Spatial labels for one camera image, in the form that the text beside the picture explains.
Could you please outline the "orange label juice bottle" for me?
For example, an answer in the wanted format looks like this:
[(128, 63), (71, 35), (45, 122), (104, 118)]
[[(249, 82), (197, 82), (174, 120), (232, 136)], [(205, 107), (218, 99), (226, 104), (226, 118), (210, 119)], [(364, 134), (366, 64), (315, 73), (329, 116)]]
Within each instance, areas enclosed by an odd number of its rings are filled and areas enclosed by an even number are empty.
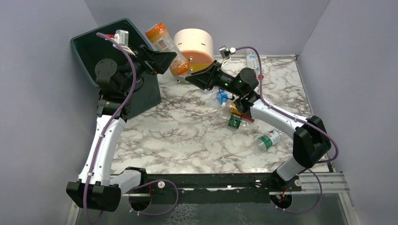
[(163, 23), (158, 23), (145, 32), (146, 37), (160, 52), (175, 52), (170, 70), (177, 76), (185, 77), (189, 73), (189, 62), (180, 52)]

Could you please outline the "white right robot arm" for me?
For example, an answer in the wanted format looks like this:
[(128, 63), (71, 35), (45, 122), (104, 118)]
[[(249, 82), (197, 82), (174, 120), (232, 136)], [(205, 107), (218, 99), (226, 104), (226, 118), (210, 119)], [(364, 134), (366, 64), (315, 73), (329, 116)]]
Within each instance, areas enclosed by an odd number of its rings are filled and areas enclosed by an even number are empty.
[(308, 119), (265, 101), (255, 91), (259, 81), (251, 68), (243, 68), (232, 76), (222, 71), (221, 64), (214, 61), (185, 80), (202, 90), (218, 87), (232, 93), (237, 96), (235, 105), (241, 114), (270, 124), (293, 140), (292, 156), (273, 172), (274, 180), (278, 182), (288, 182), (301, 171), (312, 168), (332, 147), (331, 138), (319, 117)]

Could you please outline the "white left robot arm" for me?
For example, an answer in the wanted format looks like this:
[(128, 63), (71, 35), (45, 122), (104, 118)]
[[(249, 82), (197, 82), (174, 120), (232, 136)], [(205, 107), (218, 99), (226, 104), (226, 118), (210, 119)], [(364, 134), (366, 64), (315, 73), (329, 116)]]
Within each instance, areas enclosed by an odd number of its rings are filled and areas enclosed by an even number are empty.
[(175, 52), (152, 51), (145, 45), (125, 47), (125, 65), (107, 57), (95, 64), (100, 88), (97, 106), (97, 125), (87, 161), (75, 182), (69, 182), (66, 192), (82, 209), (113, 212), (123, 194), (139, 188), (146, 191), (146, 170), (128, 167), (121, 174), (111, 176), (111, 158), (130, 113), (130, 98), (142, 75), (165, 73), (176, 57)]

